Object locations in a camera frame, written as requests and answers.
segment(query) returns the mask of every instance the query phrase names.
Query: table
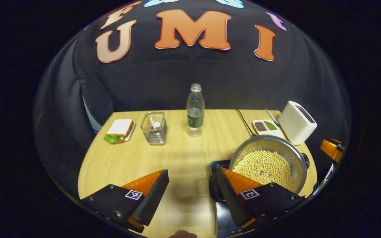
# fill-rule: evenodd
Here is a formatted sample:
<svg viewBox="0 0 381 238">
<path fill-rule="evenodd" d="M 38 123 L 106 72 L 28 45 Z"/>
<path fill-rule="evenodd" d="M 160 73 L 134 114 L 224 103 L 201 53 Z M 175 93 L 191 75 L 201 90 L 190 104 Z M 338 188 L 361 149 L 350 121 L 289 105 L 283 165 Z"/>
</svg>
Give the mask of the table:
<svg viewBox="0 0 381 238">
<path fill-rule="evenodd" d="M 265 110 L 240 110 L 255 133 L 252 121 L 271 119 Z M 213 161 L 229 160 L 236 149 L 251 137 L 239 113 L 234 110 L 205 110 L 202 134 L 187 134 L 186 110 L 164 110 L 168 125 L 165 145 L 150 145 L 140 124 L 147 111 L 113 113 L 83 159 L 78 191 L 80 199 L 108 184 L 122 186 L 160 169 L 168 169 L 170 183 L 149 226 L 142 235 L 167 238 L 178 229 L 200 238 L 216 237 L 215 203 L 210 197 L 208 179 Z M 277 118 L 280 112 L 271 110 Z M 136 122 L 130 140 L 109 144 L 104 135 L 115 119 Z M 317 182 L 316 165 L 307 146 L 296 146 L 310 160 L 307 179 L 300 196 L 308 196 Z"/>
</svg>

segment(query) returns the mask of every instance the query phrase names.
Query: white toaster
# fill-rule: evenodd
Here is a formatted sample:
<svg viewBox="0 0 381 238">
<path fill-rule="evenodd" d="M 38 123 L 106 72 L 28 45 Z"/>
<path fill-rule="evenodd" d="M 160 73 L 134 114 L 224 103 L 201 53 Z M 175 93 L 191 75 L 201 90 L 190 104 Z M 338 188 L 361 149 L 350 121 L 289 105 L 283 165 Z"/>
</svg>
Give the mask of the white toaster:
<svg viewBox="0 0 381 238">
<path fill-rule="evenodd" d="M 310 114 L 294 101 L 287 102 L 277 121 L 294 145 L 304 143 L 317 127 Z"/>
</svg>

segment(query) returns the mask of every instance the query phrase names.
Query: cable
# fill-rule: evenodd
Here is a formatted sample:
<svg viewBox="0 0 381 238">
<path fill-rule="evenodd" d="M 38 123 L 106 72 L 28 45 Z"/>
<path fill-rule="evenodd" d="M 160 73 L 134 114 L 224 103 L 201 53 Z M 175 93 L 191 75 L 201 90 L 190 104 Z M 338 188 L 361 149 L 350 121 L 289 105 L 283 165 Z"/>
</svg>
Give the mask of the cable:
<svg viewBox="0 0 381 238">
<path fill-rule="evenodd" d="M 254 134 L 254 133 L 252 132 L 251 128 L 249 128 L 249 126 L 248 126 L 248 124 L 246 123 L 245 118 L 243 118 L 243 115 L 242 115 L 242 113 L 240 112 L 240 110 L 239 110 L 239 109 L 236 109 L 236 111 L 239 113 L 240 117 L 242 118 L 242 121 L 245 123 L 246 128 L 248 128 L 248 130 L 251 132 L 251 136 L 252 136 L 252 137 L 256 137 L 257 135 Z"/>
</svg>

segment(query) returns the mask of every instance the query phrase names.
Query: pot handle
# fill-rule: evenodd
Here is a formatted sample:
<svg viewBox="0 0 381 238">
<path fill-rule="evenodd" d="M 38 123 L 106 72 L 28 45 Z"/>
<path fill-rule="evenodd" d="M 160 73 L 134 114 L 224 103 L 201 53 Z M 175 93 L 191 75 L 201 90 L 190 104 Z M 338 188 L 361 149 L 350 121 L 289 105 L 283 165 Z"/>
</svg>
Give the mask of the pot handle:
<svg viewBox="0 0 381 238">
<path fill-rule="evenodd" d="M 210 196 L 214 201 L 216 201 L 216 202 L 224 202 L 225 201 L 224 196 L 221 193 L 220 187 L 217 184 L 216 173 L 211 175 L 209 187 L 210 187 Z"/>
<path fill-rule="evenodd" d="M 308 167 L 310 167 L 310 160 L 308 159 L 308 156 L 304 153 L 302 153 L 302 157 L 304 158 L 305 163 L 307 164 L 307 169 L 308 169 Z"/>
</svg>

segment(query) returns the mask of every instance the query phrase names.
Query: cooking pot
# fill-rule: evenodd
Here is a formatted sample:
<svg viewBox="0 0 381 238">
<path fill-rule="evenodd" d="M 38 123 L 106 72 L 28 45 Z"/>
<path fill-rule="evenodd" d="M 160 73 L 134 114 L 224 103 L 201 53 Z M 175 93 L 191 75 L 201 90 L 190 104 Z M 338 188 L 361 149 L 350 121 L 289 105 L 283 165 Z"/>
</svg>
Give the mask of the cooking pot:
<svg viewBox="0 0 381 238">
<path fill-rule="evenodd" d="M 292 176 L 292 187 L 289 190 L 298 194 L 307 178 L 307 168 L 310 165 L 308 157 L 301 153 L 292 143 L 280 137 L 260 135 L 246 140 L 232 156 L 229 169 L 233 170 L 243 157 L 257 150 L 277 151 L 277 154 L 286 160 L 290 165 L 290 174 Z"/>
</svg>

